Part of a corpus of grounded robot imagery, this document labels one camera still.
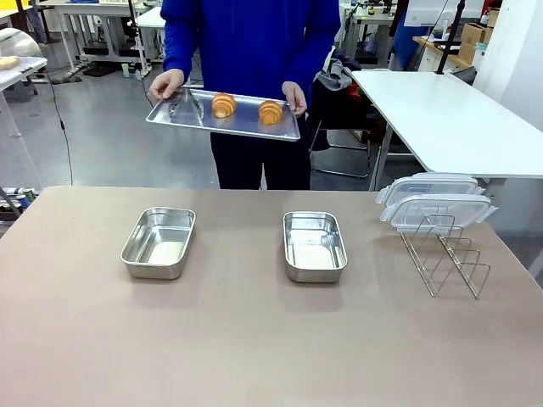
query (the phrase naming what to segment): person's leg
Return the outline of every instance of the person's leg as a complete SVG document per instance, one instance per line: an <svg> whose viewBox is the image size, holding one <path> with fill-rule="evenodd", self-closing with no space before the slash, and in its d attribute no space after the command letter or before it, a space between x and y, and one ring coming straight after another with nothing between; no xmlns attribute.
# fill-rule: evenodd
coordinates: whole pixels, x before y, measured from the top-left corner
<svg viewBox="0 0 543 407"><path fill-rule="evenodd" d="M211 133L221 189L259 189L262 178L262 145L241 136Z"/></svg>
<svg viewBox="0 0 543 407"><path fill-rule="evenodd" d="M305 134L305 117L298 119L297 142L270 141L264 153L267 189L311 189L311 162Z"/></svg>
<svg viewBox="0 0 543 407"><path fill-rule="evenodd" d="M31 22L32 28L36 33L36 39L38 44L45 44L48 39L45 37L45 31L43 30L42 20L40 19L40 14L37 11L36 0L30 0L30 5L32 8L26 10L26 16Z"/></svg>

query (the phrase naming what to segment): gray floor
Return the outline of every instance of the gray floor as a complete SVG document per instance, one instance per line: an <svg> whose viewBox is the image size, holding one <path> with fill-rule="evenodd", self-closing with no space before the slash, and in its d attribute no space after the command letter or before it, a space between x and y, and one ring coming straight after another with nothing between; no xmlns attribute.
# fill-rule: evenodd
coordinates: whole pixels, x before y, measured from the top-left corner
<svg viewBox="0 0 543 407"><path fill-rule="evenodd" d="M52 76L60 75L68 63L62 44L45 52ZM193 78L201 73L195 64ZM145 117L151 107L143 87L149 87L160 67L140 82L123 77L120 71L102 78L82 76L83 82L54 87L59 113L70 142L76 185L218 188L210 150L209 134L203 131L150 125ZM36 165L43 187L69 183L66 144L60 129L51 87L36 85L39 94L29 102L10 102L15 120ZM358 145L347 131L330 131L332 142ZM372 161L378 146L372 146ZM328 150L314 153L316 168L363 174L365 153ZM414 162L391 163L385 167L383 185L395 178L423 170ZM313 171L311 187L316 190L367 190L365 180L321 174ZM37 185L19 140L0 137L0 185ZM543 247L541 240L507 241L526 267Z"/></svg>

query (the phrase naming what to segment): monitor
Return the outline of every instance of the monitor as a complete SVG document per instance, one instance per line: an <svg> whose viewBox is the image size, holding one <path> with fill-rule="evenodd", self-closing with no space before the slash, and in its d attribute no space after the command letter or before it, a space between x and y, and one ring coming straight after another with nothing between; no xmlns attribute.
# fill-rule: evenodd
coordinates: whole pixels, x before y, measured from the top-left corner
<svg viewBox="0 0 543 407"><path fill-rule="evenodd" d="M406 27L440 25L444 20L452 24L460 0L410 0ZM483 13L484 0L466 0L463 19L478 19Z"/></svg>

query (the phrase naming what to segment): bread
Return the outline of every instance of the bread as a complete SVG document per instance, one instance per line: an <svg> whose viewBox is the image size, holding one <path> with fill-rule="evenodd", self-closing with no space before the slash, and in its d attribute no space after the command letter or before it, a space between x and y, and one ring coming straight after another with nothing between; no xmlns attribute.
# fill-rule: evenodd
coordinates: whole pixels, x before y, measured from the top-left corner
<svg viewBox="0 0 543 407"><path fill-rule="evenodd" d="M258 120L263 125L276 125L283 117L283 108L273 100L266 100L258 108Z"/></svg>
<svg viewBox="0 0 543 407"><path fill-rule="evenodd" d="M211 102L213 115L222 119L232 115L236 111L236 100L228 93L217 93Z"/></svg>
<svg viewBox="0 0 543 407"><path fill-rule="evenodd" d="M0 70L11 70L19 64L17 57L0 57Z"/></svg>

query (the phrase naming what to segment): metal tray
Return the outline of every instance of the metal tray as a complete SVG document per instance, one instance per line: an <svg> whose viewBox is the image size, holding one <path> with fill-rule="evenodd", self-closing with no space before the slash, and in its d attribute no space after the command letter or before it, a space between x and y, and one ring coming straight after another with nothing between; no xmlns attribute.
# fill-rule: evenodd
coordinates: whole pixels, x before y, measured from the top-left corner
<svg viewBox="0 0 543 407"><path fill-rule="evenodd" d="M132 277L179 278L190 249L196 214L187 209L151 208L139 217L120 253Z"/></svg>
<svg viewBox="0 0 543 407"><path fill-rule="evenodd" d="M238 104L236 111L229 117L217 119L211 111L211 101L216 94L217 92L182 87L174 97L157 104L147 116L147 121L285 142L299 140L296 116L285 101L276 100L283 106L281 122L276 125L262 125L258 120L258 108L262 102L270 99L232 95Z"/></svg>
<svg viewBox="0 0 543 407"><path fill-rule="evenodd" d="M283 218L287 275L294 282L337 282L347 265L338 222L326 212L289 212Z"/></svg>

